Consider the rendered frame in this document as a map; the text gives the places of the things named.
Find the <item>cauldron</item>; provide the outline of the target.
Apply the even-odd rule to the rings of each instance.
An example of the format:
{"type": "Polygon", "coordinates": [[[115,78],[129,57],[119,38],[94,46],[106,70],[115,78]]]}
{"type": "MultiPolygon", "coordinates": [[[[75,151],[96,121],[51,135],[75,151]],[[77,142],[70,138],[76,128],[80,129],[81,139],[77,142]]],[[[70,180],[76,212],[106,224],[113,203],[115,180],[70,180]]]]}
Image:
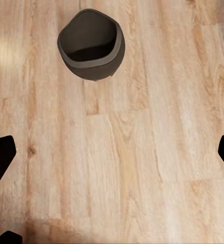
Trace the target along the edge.
{"type": "Polygon", "coordinates": [[[120,25],[93,9],[80,11],[60,32],[58,47],[72,73],[93,81],[112,76],[125,55],[120,25]]]}

